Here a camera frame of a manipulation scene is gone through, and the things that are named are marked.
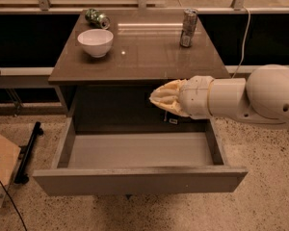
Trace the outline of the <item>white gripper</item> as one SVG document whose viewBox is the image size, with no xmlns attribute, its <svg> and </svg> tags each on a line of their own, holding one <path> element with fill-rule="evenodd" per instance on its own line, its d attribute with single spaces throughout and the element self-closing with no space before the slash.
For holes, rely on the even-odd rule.
<svg viewBox="0 0 289 231">
<path fill-rule="evenodd" d="M 211 76 L 194 76 L 188 81 L 170 81 L 154 90 L 149 100 L 158 108 L 177 116 L 207 119 L 211 116 L 208 95 L 213 81 Z"/>
</svg>

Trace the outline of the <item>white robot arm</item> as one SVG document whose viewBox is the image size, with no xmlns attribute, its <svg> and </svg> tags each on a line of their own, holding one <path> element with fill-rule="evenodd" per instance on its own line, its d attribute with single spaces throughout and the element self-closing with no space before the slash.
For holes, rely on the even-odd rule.
<svg viewBox="0 0 289 231">
<path fill-rule="evenodd" d="M 245 78 L 194 76 L 154 90 L 149 100 L 171 114 L 192 119 L 227 117 L 266 128 L 289 127 L 289 67 L 268 64 Z"/>
</svg>

